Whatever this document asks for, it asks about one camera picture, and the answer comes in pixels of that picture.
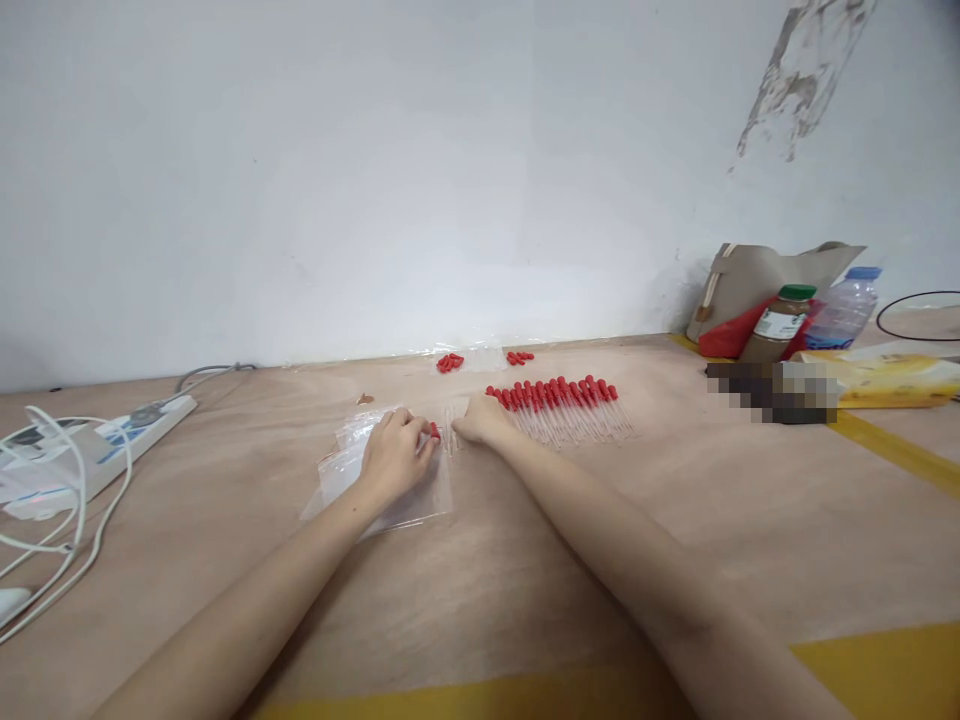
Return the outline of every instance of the white power strip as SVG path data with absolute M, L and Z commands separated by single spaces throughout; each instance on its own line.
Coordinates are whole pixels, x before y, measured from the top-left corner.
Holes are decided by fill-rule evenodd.
M 113 422 L 127 431 L 130 451 L 136 460 L 160 438 L 189 415 L 197 401 L 189 395 L 171 400 L 156 422 L 145 427 L 130 426 L 130 416 Z M 88 424 L 66 428 L 77 443 L 87 470 L 87 501 L 97 496 L 127 467 L 123 450 L 124 436 L 112 425 L 91 428 Z M 24 461 L 0 453 L 0 503 L 4 511 L 20 520 L 48 520 L 76 505 L 76 495 L 63 487 L 64 480 L 75 474 L 73 453 L 63 443 L 42 440 L 36 445 L 21 446 Z

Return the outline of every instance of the electrical cord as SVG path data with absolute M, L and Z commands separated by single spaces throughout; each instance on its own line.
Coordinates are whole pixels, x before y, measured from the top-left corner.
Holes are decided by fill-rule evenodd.
M 207 380 L 213 380 L 215 377 L 220 377 L 221 375 L 226 375 L 232 370 L 242 370 L 244 368 L 250 368 L 251 370 L 256 370 L 257 366 L 247 363 L 241 365 L 240 363 L 234 363 L 233 365 L 206 365 L 202 368 L 197 368 L 196 370 L 191 370 L 186 375 L 181 376 L 177 381 L 177 387 L 174 391 L 174 394 L 163 400 L 154 400 L 152 403 L 147 403 L 146 405 L 141 405 L 132 413 L 130 413 L 130 427 L 139 428 L 146 427 L 147 425 L 152 425 L 162 416 L 162 410 L 167 403 L 173 402 L 179 397 L 186 395 L 191 390 L 195 389 L 198 385 L 201 385 Z M 183 383 L 187 378 L 196 375 L 198 372 L 204 372 L 206 370 L 219 370 L 220 372 L 215 372 L 212 375 L 207 375 L 207 377 L 197 380 L 197 382 L 187 387 L 183 387 Z
M 257 369 L 257 366 L 256 366 L 256 365 L 253 365 L 252 363 L 246 363 L 246 364 L 244 364 L 244 365 L 241 365 L 240 363 L 234 363 L 233 365 L 205 365 L 205 366 L 203 366 L 202 368 L 197 368 L 196 370 L 191 370 L 191 371 L 188 372 L 186 375 L 181 376 L 180 379 L 177 380 L 177 387 L 176 387 L 176 389 L 174 390 L 174 392 L 175 392 L 175 393 L 179 393 L 181 390 L 183 390 L 183 384 L 184 384 L 189 378 L 193 377 L 193 376 L 196 375 L 197 373 L 207 372 L 208 370 L 224 370 L 224 371 L 229 371 L 229 370 L 245 370 L 246 368 L 250 368 L 251 370 L 256 370 L 256 369 Z M 210 377 L 204 378 L 203 380 L 199 380 L 198 382 L 195 382 L 195 383 L 194 383 L 193 385 L 191 385 L 190 387 L 196 387 L 197 385 L 199 385 L 200 383 L 204 382 L 205 380 L 209 380 L 210 378 L 217 377 L 217 375 L 211 375 Z
M 901 303 L 904 300 L 910 300 L 915 297 L 923 297 L 924 295 L 960 295 L 960 290 L 931 290 L 930 292 L 925 293 L 914 293 L 913 295 L 906 295 L 905 297 L 900 298 L 899 300 L 894 300 L 892 303 L 887 303 L 884 306 L 883 310 L 877 313 L 877 328 L 885 332 L 887 335 L 893 335 L 893 337 L 898 337 L 903 340 L 916 340 L 919 342 L 960 342 L 960 338 L 918 338 L 911 337 L 910 335 L 900 335 L 899 333 L 891 332 L 887 330 L 883 324 L 880 322 L 880 319 L 883 317 L 883 314 L 892 308 L 897 303 Z
M 28 552 L 21 555 L 19 558 L 14 560 L 10 565 L 4 568 L 4 570 L 0 572 L 0 578 L 12 572 L 15 568 L 19 567 L 21 564 L 26 562 L 26 560 L 28 560 L 30 557 L 33 557 L 33 555 L 36 554 L 37 552 L 49 551 L 50 548 L 41 549 L 41 547 L 45 545 L 45 543 L 49 542 L 51 539 L 56 537 L 69 524 L 69 522 L 74 517 L 77 518 L 77 528 L 73 534 L 73 542 L 64 543 L 63 545 L 60 546 L 60 548 L 58 548 L 60 551 L 66 553 L 66 558 L 64 559 L 63 563 L 60 565 L 60 568 L 54 573 L 53 577 L 51 577 L 50 580 L 48 580 L 43 585 L 43 587 L 41 587 L 39 590 L 37 590 L 35 593 L 33 593 L 30 596 L 29 600 L 27 600 L 26 603 L 23 604 L 22 608 L 17 612 L 17 614 L 11 616 L 5 623 L 0 625 L 0 628 L 6 627 L 6 625 L 9 625 L 10 622 L 14 620 L 14 618 L 19 617 L 19 615 L 22 614 L 23 610 L 30 607 L 37 600 L 43 597 L 43 595 L 51 587 L 53 587 L 53 585 L 56 584 L 60 580 L 60 578 L 62 578 L 63 575 L 67 572 L 67 570 L 73 564 L 73 561 L 76 559 L 77 553 L 79 552 L 80 541 L 83 537 L 83 530 L 86 525 L 86 519 L 87 519 L 87 471 L 86 471 L 86 465 L 83 461 L 83 455 L 80 452 L 80 449 L 77 447 L 77 444 L 76 442 L 74 442 L 73 438 L 70 437 L 69 433 L 67 433 L 66 430 L 62 428 L 56 420 L 50 417 L 43 410 L 32 405 L 28 405 L 26 407 L 26 410 L 28 413 L 30 412 L 35 413 L 44 422 L 49 423 L 52 427 L 55 427 L 57 429 L 57 434 L 66 442 L 70 450 L 73 452 L 73 455 L 77 460 L 78 482 L 76 484 L 76 487 L 74 487 L 70 483 L 64 481 L 63 486 L 66 489 L 74 492 L 74 494 L 77 496 L 77 507 L 73 508 L 69 516 L 67 517 L 67 519 L 63 523 L 61 523 L 56 530 L 54 530 L 52 533 L 47 535 L 47 537 L 45 537 L 39 545 L 30 546 L 32 549 L 30 549 Z M 86 572 L 90 569 L 93 563 L 96 562 L 97 557 L 100 555 L 100 547 L 103 544 L 103 533 L 106 530 L 107 523 L 110 522 L 110 518 L 112 517 L 114 510 L 116 510 L 117 505 L 120 504 L 120 500 L 123 498 L 124 494 L 126 494 L 127 488 L 130 487 L 130 480 L 133 477 L 133 453 L 130 449 L 131 440 L 130 440 L 130 435 L 127 433 L 127 430 L 125 427 L 123 427 L 119 423 L 114 422 L 113 420 L 105 420 L 104 418 L 96 418 L 96 417 L 73 416 L 73 417 L 60 418 L 60 419 L 61 420 L 82 420 L 85 422 L 97 422 L 104 425 L 112 425 L 114 428 L 116 428 L 118 433 L 123 435 L 123 440 L 124 440 L 123 449 L 124 449 L 126 460 L 127 460 L 126 475 L 124 476 L 123 483 L 120 486 L 120 490 L 117 492 L 116 497 L 114 497 L 114 499 L 110 502 L 110 505 L 107 506 L 107 510 L 103 515 L 103 519 L 100 521 L 100 526 L 97 528 L 97 531 L 94 534 L 93 546 L 90 550 L 90 556 L 87 558 L 84 564 L 80 567 L 80 569 L 70 577 L 69 580 L 67 580 L 62 586 L 60 586 L 54 593 L 52 593 L 49 597 L 43 600 L 39 605 L 31 609 L 10 630 L 8 630 L 3 635 L 0 635 L 0 645 L 3 645 L 7 640 L 12 638 L 17 633 L 19 633 L 21 630 L 23 630 L 23 628 L 25 628 L 27 625 L 33 622 L 37 617 L 39 617 L 42 613 L 44 613 L 51 605 L 53 605 L 68 590 L 70 590 L 70 588 L 76 585 L 80 581 L 80 579 L 86 574 Z M 37 423 L 34 423 L 32 427 L 39 429 L 39 426 Z M 15 433 L 11 433 L 7 437 L 5 437 L 3 440 L 0 440 L 0 450 L 2 450 L 3 452 L 9 453 L 13 457 L 23 462 L 31 462 L 28 458 L 24 458 L 18 452 L 14 451 L 10 446 L 10 442 L 9 442 L 10 439 L 21 432 L 23 432 L 23 429 L 18 430 Z M 29 545 L 28 543 L 20 543 L 19 541 L 13 541 L 12 538 L 7 538 L 6 536 L 0 536 L 0 541 L 5 542 L 7 544 L 17 543 L 16 545 L 14 545 L 14 547 L 18 547 L 18 546 L 23 547 L 23 546 Z

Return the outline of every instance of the yellow box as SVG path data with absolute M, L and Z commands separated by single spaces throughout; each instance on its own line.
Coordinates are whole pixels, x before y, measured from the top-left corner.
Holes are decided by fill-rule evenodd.
M 960 392 L 957 363 L 887 349 L 804 350 L 793 359 L 822 364 L 839 385 L 841 408 L 934 407 Z

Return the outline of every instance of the jar lid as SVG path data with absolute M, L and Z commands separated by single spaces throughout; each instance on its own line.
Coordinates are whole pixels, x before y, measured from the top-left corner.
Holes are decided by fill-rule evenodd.
M 847 270 L 847 280 L 876 280 L 883 272 L 882 268 L 864 267 L 862 265 Z
M 816 294 L 813 285 L 784 285 L 780 288 L 780 297 L 784 300 L 809 300 Z

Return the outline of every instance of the yellow stripe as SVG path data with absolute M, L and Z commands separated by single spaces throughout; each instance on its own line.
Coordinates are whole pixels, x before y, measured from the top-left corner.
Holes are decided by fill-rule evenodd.
M 699 355 L 696 343 L 690 342 L 685 336 L 671 335 L 670 339 Z M 710 362 L 733 362 L 727 358 L 704 359 Z M 863 418 L 851 415 L 846 410 L 837 410 L 837 421 L 830 423 L 827 427 L 897 467 L 935 485 L 943 492 L 960 499 L 960 465 L 957 463 L 909 440 L 904 440 L 899 435 L 882 430 Z
M 864 720 L 960 717 L 960 623 L 799 645 L 797 657 Z M 575 668 L 364 698 L 273 705 L 258 720 L 485 720 L 645 718 L 693 720 L 652 654 L 630 667 Z

